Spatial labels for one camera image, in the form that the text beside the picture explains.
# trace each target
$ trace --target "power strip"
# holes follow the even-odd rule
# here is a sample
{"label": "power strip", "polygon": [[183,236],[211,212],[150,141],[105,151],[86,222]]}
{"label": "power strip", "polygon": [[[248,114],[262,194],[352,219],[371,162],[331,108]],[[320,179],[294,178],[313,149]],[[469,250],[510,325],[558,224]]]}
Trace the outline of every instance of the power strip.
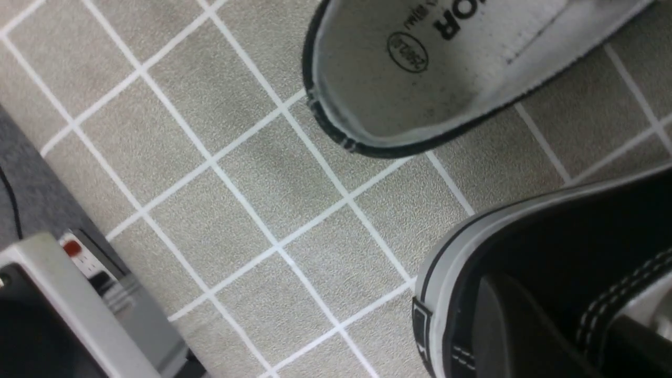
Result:
{"label": "power strip", "polygon": [[70,260],[75,263],[77,269],[79,269],[86,278],[91,278],[100,272],[106,272],[110,279],[115,282],[119,280],[103,265],[103,263],[98,260],[93,253],[86,247],[84,243],[74,234],[68,232],[63,234],[62,237],[58,240],[59,244],[66,250],[73,248],[72,243],[77,243],[79,245],[80,251],[76,254],[68,253]]}

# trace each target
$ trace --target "black sneaker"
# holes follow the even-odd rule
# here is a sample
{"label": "black sneaker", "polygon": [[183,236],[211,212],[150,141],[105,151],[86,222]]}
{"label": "black sneaker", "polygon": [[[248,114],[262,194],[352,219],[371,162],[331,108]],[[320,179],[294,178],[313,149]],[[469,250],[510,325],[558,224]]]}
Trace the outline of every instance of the black sneaker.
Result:
{"label": "black sneaker", "polygon": [[478,125],[654,0],[324,0],[303,52],[308,104],[348,151],[403,157]]}
{"label": "black sneaker", "polygon": [[671,272],[672,163],[510,204],[421,267],[417,348],[436,377],[670,377]]}

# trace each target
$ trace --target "printed size logo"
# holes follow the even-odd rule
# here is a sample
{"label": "printed size logo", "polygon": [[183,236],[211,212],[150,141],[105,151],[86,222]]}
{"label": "printed size logo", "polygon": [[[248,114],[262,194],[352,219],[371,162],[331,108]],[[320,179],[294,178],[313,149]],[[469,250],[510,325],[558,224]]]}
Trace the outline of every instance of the printed size logo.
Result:
{"label": "printed size logo", "polygon": [[427,50],[416,37],[408,33],[392,33],[387,38],[387,51],[390,58],[404,71],[420,73],[427,70]]}

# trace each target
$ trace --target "floor tile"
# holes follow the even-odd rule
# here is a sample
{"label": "floor tile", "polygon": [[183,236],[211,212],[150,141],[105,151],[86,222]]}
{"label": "floor tile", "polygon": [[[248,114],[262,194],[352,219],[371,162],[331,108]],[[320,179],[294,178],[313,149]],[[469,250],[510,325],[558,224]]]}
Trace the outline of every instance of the floor tile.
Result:
{"label": "floor tile", "polygon": [[271,365],[332,328],[278,254],[223,288],[217,297]]}
{"label": "floor tile", "polygon": [[602,50],[579,61],[523,104],[572,177],[649,126]]}
{"label": "floor tile", "polygon": [[219,164],[278,240],[342,198],[284,118]]}
{"label": "floor tile", "polygon": [[240,336],[207,301],[173,325],[212,378],[257,377],[264,372]]}
{"label": "floor tile", "polygon": [[405,291],[346,329],[381,378],[428,377],[411,322],[411,292]]}
{"label": "floor tile", "polygon": [[0,62],[0,104],[39,150],[67,122],[4,44],[0,44]]}
{"label": "floor tile", "polygon": [[133,55],[144,62],[194,21],[193,0],[93,0]]}
{"label": "floor tile", "polygon": [[27,8],[33,0],[3,0],[0,11],[0,29],[21,11]]}
{"label": "floor tile", "polygon": [[111,231],[135,211],[74,133],[44,157],[100,231]]}
{"label": "floor tile", "polygon": [[563,184],[513,108],[434,152],[475,211]]}
{"label": "floor tile", "polygon": [[151,216],[208,286],[271,246],[212,169],[157,206]]}
{"label": "floor tile", "polygon": [[301,52],[318,4],[314,0],[277,0],[272,5],[265,0],[228,0],[218,12],[283,100],[303,88]]}
{"label": "floor tile", "polygon": [[278,374],[282,378],[370,377],[339,334],[280,369]]}
{"label": "floor tile", "polygon": [[213,154],[276,108],[211,21],[150,74]]}
{"label": "floor tile", "polygon": [[204,160],[142,80],[86,120],[82,129],[142,204]]}
{"label": "floor tile", "polygon": [[132,72],[121,50],[77,0],[47,1],[9,39],[73,118]]}
{"label": "floor tile", "polygon": [[140,219],[115,237],[112,247],[166,315],[191,303],[202,291],[149,225]]}
{"label": "floor tile", "polygon": [[432,247],[466,217],[424,156],[410,160],[355,199],[410,276]]}
{"label": "floor tile", "polygon": [[306,98],[294,104],[290,112],[327,160],[336,177],[349,191],[357,189],[392,163],[387,159],[372,159],[357,153],[349,153],[332,141],[315,121],[306,105]]}
{"label": "floor tile", "polygon": [[650,168],[669,159],[669,152],[665,149],[658,135],[654,134],[629,150],[625,155],[590,175],[585,181],[594,182],[619,178]]}
{"label": "floor tile", "polygon": [[658,1],[612,38],[612,47],[654,114],[672,113],[672,3]]}
{"label": "floor tile", "polygon": [[341,321],[404,282],[349,206],[285,250]]}

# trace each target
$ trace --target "rubber sole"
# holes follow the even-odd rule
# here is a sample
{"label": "rubber sole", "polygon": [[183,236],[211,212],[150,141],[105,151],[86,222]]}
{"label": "rubber sole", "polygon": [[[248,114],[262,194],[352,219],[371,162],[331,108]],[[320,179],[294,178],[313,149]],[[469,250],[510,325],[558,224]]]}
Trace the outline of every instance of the rubber sole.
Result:
{"label": "rubber sole", "polygon": [[450,303],[455,302],[454,293],[462,290],[459,282],[467,281],[463,279],[465,275],[463,268],[467,263],[473,262],[471,260],[473,252],[480,244],[506,226],[530,217],[541,210],[590,198],[596,194],[637,182],[668,169],[672,169],[672,163],[617,180],[587,184],[544,194],[475,215],[451,230],[437,244],[422,265],[418,274],[413,303],[413,327],[416,343],[430,373],[440,378],[449,377],[449,375],[446,375],[446,367],[444,366],[444,353],[453,354],[456,352],[455,348],[457,348],[455,358],[449,359],[449,361],[455,361],[465,367],[473,368],[469,361],[465,359],[468,352],[466,354],[460,352],[460,348],[454,345],[450,337],[448,338],[448,345],[446,345],[444,335],[450,323],[449,318],[452,312]]}
{"label": "rubber sole", "polygon": [[590,52],[593,52],[596,48],[600,47],[614,33],[616,33],[618,30],[622,29],[624,26],[629,24],[632,20],[636,18],[637,15],[641,14],[641,12],[643,12],[647,7],[650,7],[651,4],[653,3],[651,2],[643,5],[642,8],[638,9],[636,13],[634,13],[629,20],[626,20],[623,24],[618,26],[611,34],[608,34],[607,36],[605,36],[604,39],[601,39],[598,43],[596,43],[595,46],[592,46],[590,49],[584,51],[582,54],[578,54],[576,57],[572,59],[571,62],[568,62],[568,64],[564,66],[564,68],[541,79],[535,85],[530,86],[528,90],[526,90],[525,92],[520,93],[518,96],[515,96],[510,101],[501,104],[500,106],[492,108],[488,112],[484,113],[482,116],[476,117],[456,128],[453,128],[452,130],[446,131],[443,134],[440,134],[436,137],[424,141],[409,143],[407,145],[401,145],[397,147],[375,147],[367,145],[361,141],[357,141],[347,136],[340,128],[336,127],[331,122],[330,118],[327,116],[327,113],[325,112],[325,109],[323,108],[323,105],[320,102],[320,98],[317,98],[314,92],[315,78],[313,77],[312,72],[314,44],[317,39],[317,34],[319,32],[322,20],[325,16],[327,7],[329,6],[330,2],[331,0],[323,0],[320,2],[320,5],[317,7],[313,15],[313,18],[310,21],[308,32],[306,33],[306,38],[304,41],[301,64],[302,64],[303,83],[306,88],[306,93],[308,96],[308,107],[311,109],[313,116],[315,117],[315,120],[317,121],[319,126],[329,136],[329,138],[331,138],[334,142],[336,142],[341,147],[346,149],[348,152],[359,153],[361,155],[365,155],[368,157],[375,157],[381,159],[398,159],[401,157],[417,155],[426,152],[428,150],[434,149],[436,147],[439,147],[440,145],[443,145],[455,138],[458,138],[459,136],[463,135],[472,128],[480,125],[481,123],[485,122],[491,117],[496,116],[498,113],[507,109],[511,105],[520,102],[526,99],[527,97],[531,96],[532,94],[536,93],[536,91],[539,90],[541,87],[544,87],[545,85],[559,78],[563,73],[567,72],[568,68],[572,67],[581,59],[585,58]]}

